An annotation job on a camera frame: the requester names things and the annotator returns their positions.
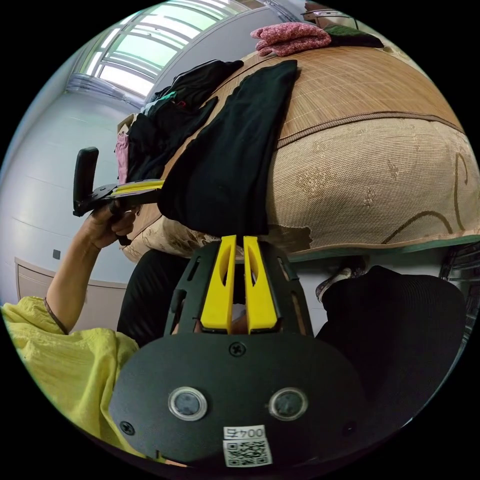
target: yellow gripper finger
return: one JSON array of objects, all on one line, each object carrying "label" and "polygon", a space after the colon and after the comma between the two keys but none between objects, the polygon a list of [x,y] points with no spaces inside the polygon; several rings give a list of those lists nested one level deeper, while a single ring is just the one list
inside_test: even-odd
[{"label": "yellow gripper finger", "polygon": [[204,329],[232,331],[237,236],[221,239],[200,322]]},{"label": "yellow gripper finger", "polygon": [[277,313],[257,237],[244,236],[243,249],[248,333],[252,330],[271,329],[277,323]]},{"label": "yellow gripper finger", "polygon": [[119,185],[111,193],[112,195],[123,195],[130,194],[133,192],[141,192],[142,190],[153,190],[161,189],[164,186],[164,180],[149,180],[149,181],[139,181],[125,183],[124,185]]}]

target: human arm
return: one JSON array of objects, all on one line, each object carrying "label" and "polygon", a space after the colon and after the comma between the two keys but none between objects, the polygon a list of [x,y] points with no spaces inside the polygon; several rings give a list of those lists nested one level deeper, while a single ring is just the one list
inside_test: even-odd
[{"label": "human arm", "polygon": [[46,306],[66,332],[74,328],[82,313],[90,275],[100,250],[115,242],[116,234],[127,235],[133,230],[133,212],[124,213],[114,224],[111,218],[110,209],[105,206],[85,220],[48,288]]}]

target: wooden cabinet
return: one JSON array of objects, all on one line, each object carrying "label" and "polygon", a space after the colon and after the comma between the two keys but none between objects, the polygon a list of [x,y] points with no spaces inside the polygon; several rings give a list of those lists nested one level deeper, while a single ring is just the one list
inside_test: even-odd
[{"label": "wooden cabinet", "polygon": [[[47,295],[55,272],[19,258],[15,258],[15,267],[19,300],[23,297],[44,298]],[[116,330],[126,288],[124,283],[91,280],[80,318],[72,332],[100,327]]]}]

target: pink clothing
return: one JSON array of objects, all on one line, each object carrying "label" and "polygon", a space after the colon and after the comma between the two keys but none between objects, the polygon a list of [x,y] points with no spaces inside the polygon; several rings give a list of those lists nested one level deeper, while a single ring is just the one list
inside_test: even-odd
[{"label": "pink clothing", "polygon": [[250,36],[254,39],[264,40],[267,42],[267,45],[286,42],[287,40],[294,40],[302,37],[319,37],[321,39],[330,37],[325,30],[316,25],[291,21],[258,28],[257,30],[254,30]]},{"label": "pink clothing", "polygon": [[115,155],[118,163],[118,183],[124,184],[129,171],[129,136],[124,131],[121,131],[116,139]]},{"label": "pink clothing", "polygon": [[327,37],[324,38],[306,36],[303,38],[296,38],[295,40],[281,41],[272,45],[264,43],[265,40],[260,40],[256,45],[256,49],[258,50],[258,55],[260,55],[260,57],[265,57],[271,53],[275,53],[279,57],[287,57],[288,55],[303,52],[305,50],[326,47],[332,41],[332,38],[327,32],[325,33]]}]

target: window frame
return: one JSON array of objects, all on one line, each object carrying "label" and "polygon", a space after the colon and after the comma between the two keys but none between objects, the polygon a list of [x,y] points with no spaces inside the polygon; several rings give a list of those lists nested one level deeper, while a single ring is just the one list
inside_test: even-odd
[{"label": "window frame", "polygon": [[[240,2],[235,0],[214,0],[216,4],[224,4],[224,9],[220,7],[216,7],[214,4],[209,3],[208,1],[204,0],[171,0],[165,2],[164,4],[159,3],[157,5],[153,5],[148,7],[144,10],[141,10],[137,13],[132,14],[131,16],[124,18],[114,25],[110,26],[109,28],[105,29],[102,33],[97,35],[92,41],[90,41],[85,46],[84,54],[80,56],[73,73],[81,73],[90,75],[91,77],[95,77],[98,79],[102,79],[102,72],[104,71],[105,67],[112,67],[118,70],[122,70],[124,72],[133,74],[143,80],[152,83],[152,88],[157,82],[159,76],[162,74],[163,69],[186,47],[193,42],[198,35],[208,31],[211,28],[214,28],[218,25],[218,23],[228,20],[229,18],[248,12],[250,8],[243,5]],[[147,17],[151,17],[152,15],[159,15],[158,13],[154,13],[161,5],[169,5],[174,8],[178,8],[179,11],[188,10],[195,12],[197,14],[201,14],[204,17],[214,21],[212,25],[205,29],[201,29],[196,25],[189,23],[188,21],[181,20],[169,15],[161,15],[163,18],[177,22],[179,24],[183,24],[191,29],[194,29],[198,32],[198,34],[191,38],[179,31],[173,30],[168,27],[164,27],[155,23],[149,23],[145,20]],[[218,16],[222,18],[219,19],[215,17],[212,13],[218,13]],[[161,38],[153,37],[152,34],[149,34],[148,30],[145,30],[145,34],[139,33],[138,30],[141,30],[142,27],[148,27],[154,29],[151,31],[152,34],[156,34],[159,37],[169,38],[169,34],[173,37],[171,38],[172,42],[176,44],[170,43],[167,40],[162,40]],[[103,43],[105,43],[106,39],[111,36],[108,43],[105,47],[102,47]],[[133,36],[139,37],[143,39],[148,39],[153,42],[156,42],[164,47],[167,47],[175,53],[173,56],[166,62],[165,65],[158,65],[153,62],[146,60],[138,55],[129,54],[125,52],[117,52],[116,48],[121,42],[125,39],[126,36]],[[179,47],[177,44],[185,44],[182,47]],[[143,95],[140,92],[137,92],[125,85],[114,83],[111,80],[106,80],[107,82],[114,84],[116,87],[124,90],[127,93],[140,96],[142,98],[147,98],[148,95]]]}]

